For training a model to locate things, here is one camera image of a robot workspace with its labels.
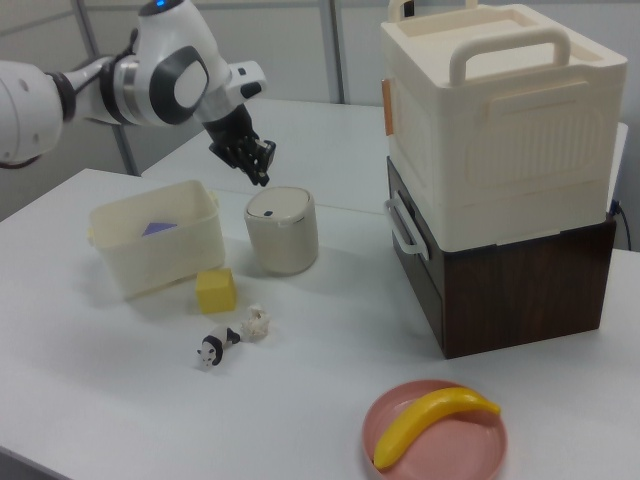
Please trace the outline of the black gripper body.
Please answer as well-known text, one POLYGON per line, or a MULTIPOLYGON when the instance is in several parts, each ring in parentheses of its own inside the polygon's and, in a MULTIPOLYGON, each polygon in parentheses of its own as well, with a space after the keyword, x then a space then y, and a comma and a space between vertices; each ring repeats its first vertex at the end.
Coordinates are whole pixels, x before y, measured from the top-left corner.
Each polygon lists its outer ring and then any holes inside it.
POLYGON ((254 131, 245 105, 203 126, 212 140, 210 150, 231 168, 268 169, 271 166, 276 144, 262 140, 254 131))

